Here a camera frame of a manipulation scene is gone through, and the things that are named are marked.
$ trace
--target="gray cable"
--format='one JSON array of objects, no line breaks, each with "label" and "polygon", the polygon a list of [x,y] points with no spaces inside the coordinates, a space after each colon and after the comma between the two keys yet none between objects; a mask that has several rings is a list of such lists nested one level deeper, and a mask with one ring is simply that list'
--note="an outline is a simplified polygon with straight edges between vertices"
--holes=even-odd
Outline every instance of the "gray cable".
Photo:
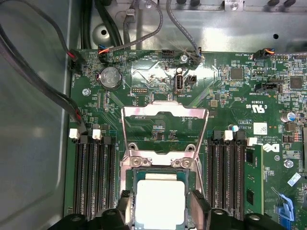
[{"label": "gray cable", "polygon": [[307,52],[283,52],[275,53],[274,56],[307,56]]},{"label": "gray cable", "polygon": [[172,9],[171,9],[171,1],[166,1],[166,12],[170,18],[170,20],[175,24],[175,26],[183,33],[183,35],[191,42],[193,48],[195,49],[196,54],[199,54],[198,46],[196,45],[194,38],[189,34],[189,32],[184,28],[175,18]]},{"label": "gray cable", "polygon": [[[139,3],[139,0],[134,0],[129,9],[135,9],[135,6]],[[129,24],[132,22],[133,16],[126,15],[124,23],[123,23],[123,37],[124,37],[124,44],[128,44],[130,42],[130,35],[129,35]]]},{"label": "gray cable", "polygon": [[149,33],[149,34],[147,34],[147,35],[145,35],[145,36],[143,36],[143,37],[133,41],[133,42],[129,42],[129,43],[124,44],[122,46],[117,46],[117,47],[110,48],[109,51],[115,51],[115,50],[119,50],[119,49],[125,49],[125,48],[130,47],[130,46],[134,46],[134,45],[136,45],[138,43],[141,43],[142,41],[146,40],[147,38],[150,38],[150,37],[156,35],[161,30],[161,27],[162,27],[162,24],[163,24],[163,14],[162,14],[162,11],[160,10],[159,6],[154,1],[152,1],[152,0],[147,0],[147,1],[150,2],[151,5],[154,6],[157,9],[157,11],[158,11],[158,13],[160,15],[160,22],[159,22],[158,28],[155,31],[153,31],[153,32],[151,32],[151,33]]}]

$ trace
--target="white label sticker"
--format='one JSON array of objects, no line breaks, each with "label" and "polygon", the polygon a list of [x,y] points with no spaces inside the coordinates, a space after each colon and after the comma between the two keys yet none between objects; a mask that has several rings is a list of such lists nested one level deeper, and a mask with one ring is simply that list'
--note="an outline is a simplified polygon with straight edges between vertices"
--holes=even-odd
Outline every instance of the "white label sticker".
[{"label": "white label sticker", "polygon": [[268,124],[267,123],[254,123],[254,135],[267,135]]},{"label": "white label sticker", "polygon": [[296,182],[301,178],[301,175],[297,172],[291,177],[291,179],[288,181],[288,184],[292,187],[296,184]]}]

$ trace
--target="sticker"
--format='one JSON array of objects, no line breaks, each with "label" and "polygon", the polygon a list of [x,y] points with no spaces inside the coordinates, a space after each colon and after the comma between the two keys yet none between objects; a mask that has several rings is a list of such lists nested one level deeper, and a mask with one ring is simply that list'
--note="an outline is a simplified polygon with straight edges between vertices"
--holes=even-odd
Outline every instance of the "sticker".
[{"label": "sticker", "polygon": [[297,172],[291,177],[291,179],[288,181],[288,184],[292,187],[296,184],[296,182],[301,178],[301,175]]},{"label": "sticker", "polygon": [[268,124],[267,123],[254,123],[254,135],[267,135]]},{"label": "sticker", "polygon": [[302,151],[298,150],[284,150],[283,151],[284,159],[302,159]]}]

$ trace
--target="mounting hole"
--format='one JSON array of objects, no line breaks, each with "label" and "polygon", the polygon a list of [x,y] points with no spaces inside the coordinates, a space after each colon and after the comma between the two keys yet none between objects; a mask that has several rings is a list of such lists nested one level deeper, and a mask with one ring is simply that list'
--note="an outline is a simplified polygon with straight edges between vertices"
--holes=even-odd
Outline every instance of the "mounting hole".
[{"label": "mounting hole", "polygon": [[102,30],[101,35],[106,35],[106,30]]}]

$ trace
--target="red wire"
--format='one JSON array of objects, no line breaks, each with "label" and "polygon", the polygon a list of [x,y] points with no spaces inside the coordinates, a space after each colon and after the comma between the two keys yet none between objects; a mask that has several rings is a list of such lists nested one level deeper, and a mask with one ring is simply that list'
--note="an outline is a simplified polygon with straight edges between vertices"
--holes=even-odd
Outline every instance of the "red wire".
[{"label": "red wire", "polygon": [[77,118],[78,118],[79,120],[81,120],[81,116],[79,115],[78,110],[76,110],[76,113],[77,113]]},{"label": "red wire", "polygon": [[71,52],[68,52],[67,54],[68,54],[71,58],[75,58],[75,55],[72,54]]}]

